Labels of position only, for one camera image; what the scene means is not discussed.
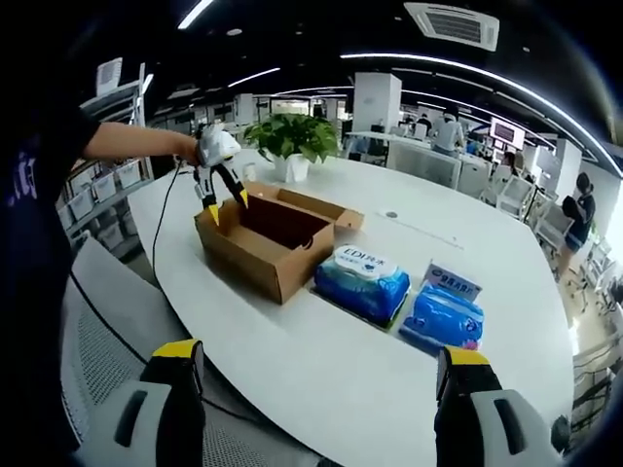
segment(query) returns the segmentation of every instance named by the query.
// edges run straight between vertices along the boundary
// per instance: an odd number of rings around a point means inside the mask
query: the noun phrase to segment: monitor
[[[526,132],[496,117],[491,118],[489,134],[496,140],[510,144],[517,149],[524,149]]]

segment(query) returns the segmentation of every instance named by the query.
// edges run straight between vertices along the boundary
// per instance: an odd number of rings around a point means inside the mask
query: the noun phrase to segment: black cable
[[[160,281],[156,276],[156,240],[158,240],[158,234],[160,233],[160,227],[163,224],[163,219],[165,218],[165,210],[166,203],[168,202],[168,196],[171,193],[171,189],[173,188],[173,184],[175,183],[175,179],[177,178],[177,174],[179,173],[179,169],[182,168],[182,162],[179,162],[177,168],[175,169],[175,173],[173,174],[173,179],[171,180],[171,184],[168,186],[168,190],[166,190],[165,202],[163,203],[163,210],[160,213],[160,220],[158,221],[158,226],[156,227],[156,233],[154,234],[154,243],[152,243],[152,273],[154,274],[154,279],[158,282],[160,286]]]

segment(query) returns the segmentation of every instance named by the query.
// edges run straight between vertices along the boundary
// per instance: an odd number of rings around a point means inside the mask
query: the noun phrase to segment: white table
[[[272,165],[244,150],[236,164]],[[133,194],[134,222],[151,260],[171,175]],[[227,196],[217,181],[216,193]],[[573,376],[561,297],[530,230],[475,199],[393,170],[329,158],[292,188],[365,214],[338,235],[421,277],[434,258],[484,290],[481,350],[501,384],[551,424],[569,416]],[[270,303],[206,265],[193,216],[192,176],[171,190],[158,238],[158,279],[205,354],[251,404],[294,438],[345,466],[435,465],[437,363],[302,289]],[[389,219],[384,212],[398,214]]]

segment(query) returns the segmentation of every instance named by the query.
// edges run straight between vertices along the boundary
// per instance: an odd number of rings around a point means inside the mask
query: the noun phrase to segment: wet wipes package
[[[440,286],[425,284],[400,334],[433,345],[477,349],[483,336],[483,310]]]
[[[411,281],[396,264],[354,245],[337,248],[314,274],[315,291],[345,309],[386,327],[405,300]]]

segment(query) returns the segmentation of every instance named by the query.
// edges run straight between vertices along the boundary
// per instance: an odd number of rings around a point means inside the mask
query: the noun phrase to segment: person
[[[565,237],[565,244],[561,249],[558,266],[553,271],[557,282],[567,272],[573,255],[586,243],[596,209],[597,206],[593,198],[593,184],[586,172],[582,172],[575,181],[574,196],[566,197],[563,201],[563,211],[574,221]]]
[[[80,157],[176,154],[197,164],[197,141],[174,131],[99,123],[69,104],[70,92],[58,84],[43,90],[26,78],[14,86],[5,100],[12,117],[3,128],[0,158],[0,303],[4,345],[11,349],[3,364],[11,390],[3,411],[10,431],[5,442],[17,447],[27,441],[32,449],[20,455],[52,465],[77,447],[60,386],[61,303],[72,254],[55,203],[65,180]]]
[[[426,114],[421,114],[421,117],[418,118],[418,121],[416,122],[416,124],[422,124],[426,126],[426,134],[430,133],[430,129],[432,128],[432,123],[430,122]]]
[[[435,121],[430,136],[433,151],[453,158],[457,156],[457,145],[463,146],[463,129],[458,122],[456,107],[448,107],[444,115]]]

